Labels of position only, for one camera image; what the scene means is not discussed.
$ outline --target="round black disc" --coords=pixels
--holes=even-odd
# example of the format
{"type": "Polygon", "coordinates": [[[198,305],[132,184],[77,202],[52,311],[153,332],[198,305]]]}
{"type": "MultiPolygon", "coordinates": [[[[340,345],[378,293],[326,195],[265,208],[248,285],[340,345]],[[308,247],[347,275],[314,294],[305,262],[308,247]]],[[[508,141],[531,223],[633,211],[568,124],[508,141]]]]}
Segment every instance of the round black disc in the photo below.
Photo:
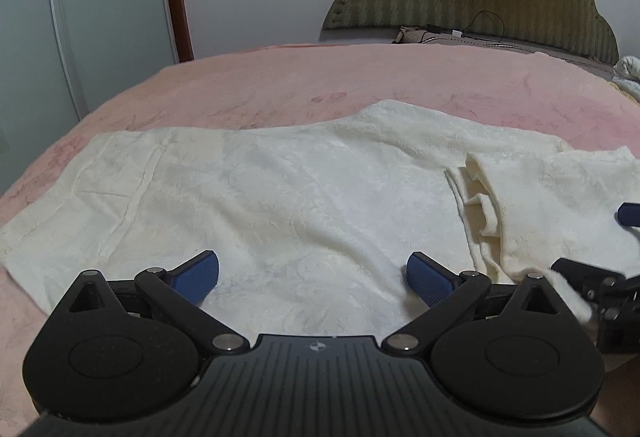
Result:
{"type": "Polygon", "coordinates": [[[69,419],[140,417],[174,401],[198,372],[191,340],[160,322],[124,313],[59,328],[36,338],[23,377],[36,406],[69,419]]]}
{"type": "Polygon", "coordinates": [[[501,419],[542,421],[588,409],[604,377],[598,351],[552,315],[529,314],[544,323],[498,316],[444,334],[431,353],[438,380],[462,403],[501,419]]]}

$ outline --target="blue gripper pad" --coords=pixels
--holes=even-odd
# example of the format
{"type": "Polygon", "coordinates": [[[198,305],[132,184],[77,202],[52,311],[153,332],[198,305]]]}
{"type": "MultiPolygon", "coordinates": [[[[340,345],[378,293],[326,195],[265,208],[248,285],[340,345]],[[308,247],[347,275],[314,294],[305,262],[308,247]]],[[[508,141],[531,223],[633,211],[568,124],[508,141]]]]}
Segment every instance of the blue gripper pad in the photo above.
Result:
{"type": "Polygon", "coordinates": [[[414,253],[406,262],[406,280],[430,308],[449,296],[459,285],[458,275],[422,253],[414,253]]]}
{"type": "Polygon", "coordinates": [[[640,227],[640,204],[625,202],[618,208],[618,221],[621,226],[640,227]]]}
{"type": "Polygon", "coordinates": [[[199,305],[218,283],[218,257],[213,251],[203,251],[197,257],[168,271],[166,283],[175,292],[199,305]]]}

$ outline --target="ribbed black surface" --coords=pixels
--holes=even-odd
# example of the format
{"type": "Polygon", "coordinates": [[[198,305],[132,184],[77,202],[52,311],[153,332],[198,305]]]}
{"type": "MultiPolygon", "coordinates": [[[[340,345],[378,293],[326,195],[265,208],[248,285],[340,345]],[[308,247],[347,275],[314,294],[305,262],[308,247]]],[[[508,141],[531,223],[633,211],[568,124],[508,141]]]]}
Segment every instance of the ribbed black surface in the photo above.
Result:
{"type": "Polygon", "coordinates": [[[250,353],[213,360],[198,386],[159,414],[104,426],[82,425],[46,415],[23,435],[602,437],[605,434],[587,419],[536,429],[483,420],[451,402],[420,361],[387,356],[369,337],[264,336],[250,353]]]}

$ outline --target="pink bedsheet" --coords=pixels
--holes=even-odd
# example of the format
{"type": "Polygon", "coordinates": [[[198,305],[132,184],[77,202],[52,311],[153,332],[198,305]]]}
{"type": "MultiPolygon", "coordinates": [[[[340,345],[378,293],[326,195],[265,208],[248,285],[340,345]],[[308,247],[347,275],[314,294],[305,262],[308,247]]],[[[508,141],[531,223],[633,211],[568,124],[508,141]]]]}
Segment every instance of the pink bedsheet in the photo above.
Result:
{"type": "MultiPolygon", "coordinates": [[[[265,128],[350,115],[381,99],[558,135],[579,149],[640,156],[640,106],[545,54],[468,46],[286,46],[166,68],[50,147],[0,197],[0,225],[40,197],[100,132],[164,126],[265,128]]],[[[21,362],[44,315],[0,270],[0,435],[35,417],[21,362]]]]}

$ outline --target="pink blanket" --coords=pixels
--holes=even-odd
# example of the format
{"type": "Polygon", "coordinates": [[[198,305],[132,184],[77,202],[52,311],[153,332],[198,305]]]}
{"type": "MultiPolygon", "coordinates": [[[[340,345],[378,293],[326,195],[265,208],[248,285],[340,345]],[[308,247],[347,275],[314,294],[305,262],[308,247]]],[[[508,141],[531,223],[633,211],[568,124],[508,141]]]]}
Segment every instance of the pink blanket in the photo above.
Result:
{"type": "MultiPolygon", "coordinates": [[[[0,225],[40,197],[97,133],[305,124],[381,99],[558,135],[580,149],[626,145],[640,157],[640,107],[544,54],[416,44],[269,48],[167,68],[105,103],[0,197],[0,225]]],[[[20,364],[45,318],[4,269],[0,309],[0,435],[10,436],[35,417],[20,364]]]]}

